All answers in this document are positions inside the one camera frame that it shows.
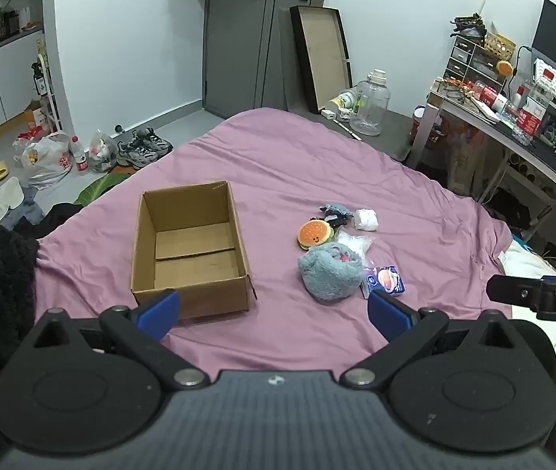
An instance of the plastic water bottle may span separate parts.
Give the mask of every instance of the plastic water bottle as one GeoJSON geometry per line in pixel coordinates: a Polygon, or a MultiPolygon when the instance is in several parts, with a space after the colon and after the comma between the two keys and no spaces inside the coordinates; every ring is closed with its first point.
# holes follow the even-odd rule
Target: plastic water bottle
{"type": "Polygon", "coordinates": [[[356,86],[356,102],[350,127],[366,136],[377,136],[383,131],[383,117],[392,93],[387,88],[383,70],[374,70],[356,86]]]}
{"type": "Polygon", "coordinates": [[[89,164],[86,161],[85,149],[80,144],[80,141],[78,141],[78,136],[73,136],[71,138],[69,151],[71,152],[71,155],[73,155],[74,159],[76,160],[76,166],[78,167],[79,172],[83,172],[86,168],[89,167],[89,164]]]}
{"type": "Polygon", "coordinates": [[[513,136],[523,145],[529,145],[535,137],[545,110],[552,102],[552,80],[554,73],[549,69],[543,71],[542,76],[531,87],[524,106],[519,110],[513,136]]]}

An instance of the pink bed sheet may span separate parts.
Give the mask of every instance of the pink bed sheet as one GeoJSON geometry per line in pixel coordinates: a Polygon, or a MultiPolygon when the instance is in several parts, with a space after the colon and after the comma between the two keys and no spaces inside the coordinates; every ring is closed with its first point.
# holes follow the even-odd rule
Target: pink bed sheet
{"type": "Polygon", "coordinates": [[[73,317],[136,306],[129,285],[139,196],[213,180],[232,184],[258,301],[245,315],[177,327],[163,339],[213,377],[220,369],[329,369],[338,376],[386,343],[360,291],[324,307],[304,289],[296,232],[326,202],[376,210],[380,228],[370,233],[376,240],[368,257],[398,268],[401,299],[413,308],[435,306],[456,318],[494,307],[511,314],[485,294],[499,273],[496,257],[511,244],[503,223],[363,142],[255,109],[138,172],[42,239],[37,316],[52,306],[73,317]]]}

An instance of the clear plastic jug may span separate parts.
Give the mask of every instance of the clear plastic jug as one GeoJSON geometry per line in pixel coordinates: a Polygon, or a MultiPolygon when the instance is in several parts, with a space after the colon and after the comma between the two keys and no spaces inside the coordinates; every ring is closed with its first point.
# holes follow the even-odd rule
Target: clear plastic jug
{"type": "Polygon", "coordinates": [[[356,86],[357,98],[350,118],[350,127],[366,136],[383,131],[383,117],[392,96],[383,70],[374,70],[356,86]]]}

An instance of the gray plush toy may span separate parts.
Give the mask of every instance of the gray plush toy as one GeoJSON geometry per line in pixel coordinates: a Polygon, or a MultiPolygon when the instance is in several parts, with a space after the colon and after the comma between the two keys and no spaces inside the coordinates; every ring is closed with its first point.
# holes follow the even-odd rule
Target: gray plush toy
{"type": "Polygon", "coordinates": [[[363,262],[347,246],[329,242],[310,248],[298,258],[306,289],[324,305],[352,295],[361,283],[363,262]]]}

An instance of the sneaker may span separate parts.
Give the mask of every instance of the sneaker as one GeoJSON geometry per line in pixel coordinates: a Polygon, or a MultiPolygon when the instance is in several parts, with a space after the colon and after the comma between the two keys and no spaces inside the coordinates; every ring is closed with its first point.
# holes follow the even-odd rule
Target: sneaker
{"type": "Polygon", "coordinates": [[[154,129],[152,127],[136,130],[135,137],[137,139],[141,139],[143,144],[145,144],[145,146],[149,149],[158,153],[159,157],[163,157],[163,155],[166,155],[173,150],[173,145],[169,141],[164,140],[162,137],[158,137],[154,133],[154,129]]]}
{"type": "Polygon", "coordinates": [[[117,143],[117,164],[120,166],[133,165],[135,170],[140,170],[160,158],[157,152],[145,146],[141,139],[135,139],[127,145],[117,143]]]}

